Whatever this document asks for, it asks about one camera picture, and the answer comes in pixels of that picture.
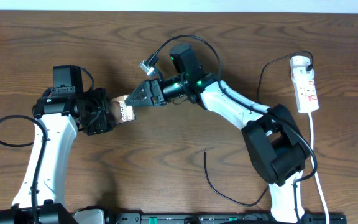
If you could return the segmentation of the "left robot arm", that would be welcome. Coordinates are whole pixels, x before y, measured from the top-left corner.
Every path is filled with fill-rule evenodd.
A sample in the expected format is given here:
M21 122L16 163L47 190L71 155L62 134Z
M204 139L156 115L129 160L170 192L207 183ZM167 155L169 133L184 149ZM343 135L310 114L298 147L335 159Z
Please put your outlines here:
M109 97L104 88L83 88L85 68L53 68L53 86L22 116L35 126L32 152L22 185L11 207L0 210L0 223L114 223L96 206L70 213L65 208L65 178L70 150L79 132L92 136L112 131Z

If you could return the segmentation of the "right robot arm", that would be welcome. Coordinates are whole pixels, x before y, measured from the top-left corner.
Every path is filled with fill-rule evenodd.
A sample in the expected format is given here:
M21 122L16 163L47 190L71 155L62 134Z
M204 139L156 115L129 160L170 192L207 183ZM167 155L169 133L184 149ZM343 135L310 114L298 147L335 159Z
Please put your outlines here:
M289 110L283 105L261 105L235 92L221 78L203 70L189 44L172 47L170 58L177 75L168 79L155 67L156 55L139 65L150 78L126 98L126 105L165 106L185 96L222 116L241 130L254 169L268 183L274 220L300 223L305 214L300 183L305 179L305 161L314 154Z

